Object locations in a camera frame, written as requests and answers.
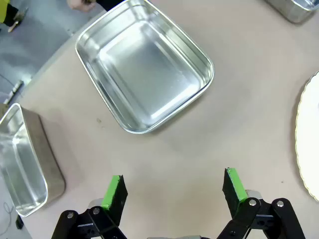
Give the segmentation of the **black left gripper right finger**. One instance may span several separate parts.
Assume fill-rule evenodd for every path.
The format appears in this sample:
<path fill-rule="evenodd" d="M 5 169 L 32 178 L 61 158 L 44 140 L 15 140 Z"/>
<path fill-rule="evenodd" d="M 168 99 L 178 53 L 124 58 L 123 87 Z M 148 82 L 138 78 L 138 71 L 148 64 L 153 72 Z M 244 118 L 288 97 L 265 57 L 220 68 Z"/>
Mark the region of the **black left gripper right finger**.
<path fill-rule="evenodd" d="M 260 193 L 245 190 L 235 168 L 225 168 L 222 191 L 231 220 L 219 239 L 245 239 L 251 230 L 262 230 L 268 239 L 304 239 L 291 202 L 286 198 L 267 203 Z"/>

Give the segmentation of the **person's hand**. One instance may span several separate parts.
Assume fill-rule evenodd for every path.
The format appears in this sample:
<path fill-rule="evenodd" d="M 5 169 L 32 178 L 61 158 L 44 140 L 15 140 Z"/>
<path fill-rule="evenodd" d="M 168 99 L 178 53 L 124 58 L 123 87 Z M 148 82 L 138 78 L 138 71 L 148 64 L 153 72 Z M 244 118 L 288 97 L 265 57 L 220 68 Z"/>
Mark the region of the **person's hand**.
<path fill-rule="evenodd" d="M 67 0 L 67 4 L 71 9 L 88 12 L 94 8 L 95 0 Z"/>

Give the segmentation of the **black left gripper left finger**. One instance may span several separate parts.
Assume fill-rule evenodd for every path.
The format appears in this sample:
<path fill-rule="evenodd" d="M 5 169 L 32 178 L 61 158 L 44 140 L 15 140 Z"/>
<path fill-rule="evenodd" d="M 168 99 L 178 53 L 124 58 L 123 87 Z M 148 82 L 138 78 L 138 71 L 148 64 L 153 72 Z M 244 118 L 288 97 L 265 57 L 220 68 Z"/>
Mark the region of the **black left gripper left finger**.
<path fill-rule="evenodd" d="M 128 196 L 124 177 L 115 175 L 101 205 L 93 206 L 79 214 L 74 210 L 61 213 L 53 239 L 125 239 L 119 225 Z"/>

